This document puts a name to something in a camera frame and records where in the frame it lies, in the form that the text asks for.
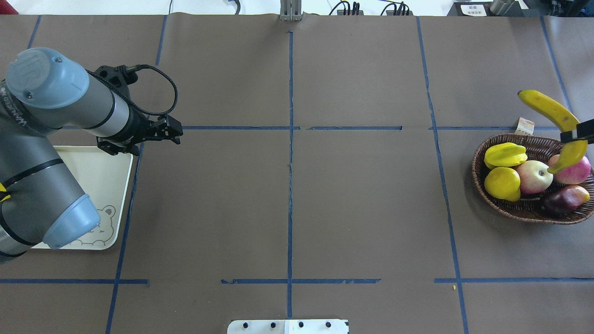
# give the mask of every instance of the wicker basket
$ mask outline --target wicker basket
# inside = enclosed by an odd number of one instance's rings
[[[583,222],[594,213],[594,170],[590,173],[588,179],[580,184],[590,193],[590,200],[562,218],[545,215],[539,207],[538,199],[565,187],[564,184],[553,182],[548,189],[539,194],[529,196],[522,194],[521,199],[517,202],[500,200],[489,195],[485,190],[485,178],[490,171],[484,162],[485,152],[493,145],[506,142],[524,146],[529,160],[538,160],[544,163],[548,163],[551,156],[559,154],[563,145],[560,141],[551,138],[520,136],[517,134],[499,134],[481,143],[472,158],[472,178],[481,197],[497,212],[522,222],[559,225]]]

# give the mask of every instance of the lemon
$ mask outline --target lemon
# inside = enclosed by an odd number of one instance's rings
[[[509,167],[497,167],[485,178],[489,195],[515,202],[520,199],[520,175]]]

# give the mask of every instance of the red object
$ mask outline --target red object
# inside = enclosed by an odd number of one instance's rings
[[[18,14],[18,12],[6,0],[0,0],[0,14]]]

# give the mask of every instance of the light blue joint cap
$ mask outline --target light blue joint cap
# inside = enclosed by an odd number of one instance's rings
[[[73,104],[87,92],[89,75],[56,50],[33,48],[19,53],[10,63],[6,85],[25,105],[57,109]]]
[[[57,250],[82,237],[99,225],[99,214],[89,195],[82,195],[62,212],[43,237],[43,242]]]

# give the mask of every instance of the basket rim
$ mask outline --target basket rim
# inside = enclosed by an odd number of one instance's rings
[[[497,137],[527,137],[524,135],[518,135],[518,134],[513,134],[513,133],[505,133],[505,134],[496,134],[493,136],[488,137],[487,139],[485,139],[483,142],[480,143],[480,145],[476,148],[474,155],[472,156],[472,167],[471,167],[471,172],[472,172],[472,180],[473,183],[475,184],[475,188],[478,190],[479,194],[481,195],[481,197],[485,200],[485,202],[491,206],[493,209],[495,209],[498,213],[500,213],[501,215],[508,217],[510,219],[514,219],[514,220],[519,220],[521,222],[527,222],[527,223],[542,223],[542,224],[554,224],[554,225],[574,225],[580,222],[583,222],[584,220],[590,218],[592,216],[592,214],[594,213],[594,210],[591,210],[588,214],[586,214],[584,217],[579,218],[579,219],[575,219],[572,220],[570,222],[564,222],[564,221],[560,221],[560,220],[555,220],[553,218],[551,219],[534,219],[534,218],[524,218],[524,217],[518,217],[515,215],[512,215],[511,213],[501,209],[499,206],[497,206],[497,204],[495,204],[489,197],[489,195],[487,195],[485,193],[485,191],[483,190],[483,186],[481,183],[481,178],[480,175],[477,172],[477,158],[479,156],[479,151],[481,151],[481,149],[483,149],[487,142],[493,140],[494,138]],[[548,138],[548,137],[539,137],[539,136],[531,136],[532,138],[539,138],[539,139],[543,139],[543,140],[548,140],[552,143],[559,143],[561,144],[560,141],[553,139],[553,138]],[[594,174],[594,168],[592,168],[590,170],[591,174]]]

